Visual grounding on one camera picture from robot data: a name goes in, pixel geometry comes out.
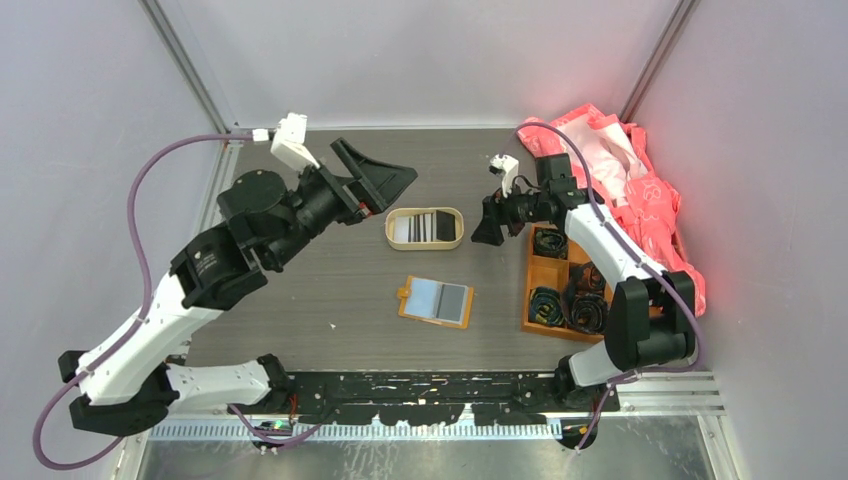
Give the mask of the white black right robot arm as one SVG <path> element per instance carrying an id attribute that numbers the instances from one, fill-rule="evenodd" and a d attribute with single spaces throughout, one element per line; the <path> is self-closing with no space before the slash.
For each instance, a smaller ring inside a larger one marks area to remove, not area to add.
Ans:
<path id="1" fill-rule="evenodd" d="M 536 183 L 515 187 L 518 161 L 497 155 L 489 170 L 500 187 L 482 201 L 475 243 L 500 246 L 530 223 L 547 222 L 588 255 L 612 289 L 603 340 L 563 358 L 555 371 L 555 396 L 567 410 L 582 409 L 594 387 L 610 387 L 642 372 L 678 372 L 674 361 L 699 351 L 695 284 L 669 271 L 631 240 L 593 184 L 579 187 L 566 154 L 536 162 Z"/>

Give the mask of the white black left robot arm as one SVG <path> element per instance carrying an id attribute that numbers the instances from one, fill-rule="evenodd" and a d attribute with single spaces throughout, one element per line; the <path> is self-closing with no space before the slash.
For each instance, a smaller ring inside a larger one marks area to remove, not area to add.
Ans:
<path id="1" fill-rule="evenodd" d="M 297 173 L 289 188 L 273 171 L 251 170 L 221 192 L 222 214 L 148 283 L 139 310 L 96 348 L 61 355 L 62 377 L 80 376 L 69 406 L 82 431 L 127 437 L 178 412 L 225 409 L 277 413 L 291 403 L 292 382 L 271 354 L 228 366 L 186 367 L 167 356 L 204 325 L 263 288 L 330 224 L 355 225 L 387 210 L 416 180 L 410 167 L 373 160 L 344 139 L 332 151 L 339 176 L 303 146 L 275 144 Z"/>

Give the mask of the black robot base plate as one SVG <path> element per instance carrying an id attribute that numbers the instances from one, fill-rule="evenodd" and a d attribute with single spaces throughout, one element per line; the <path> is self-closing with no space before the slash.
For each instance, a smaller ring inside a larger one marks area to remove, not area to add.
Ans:
<path id="1" fill-rule="evenodd" d="M 294 415 L 306 424 L 452 425 L 470 410 L 477 426 L 541 425 L 551 414 L 592 415 L 617 401 L 605 385 L 576 387 L 548 371 L 294 372 L 285 390 L 244 414 Z"/>

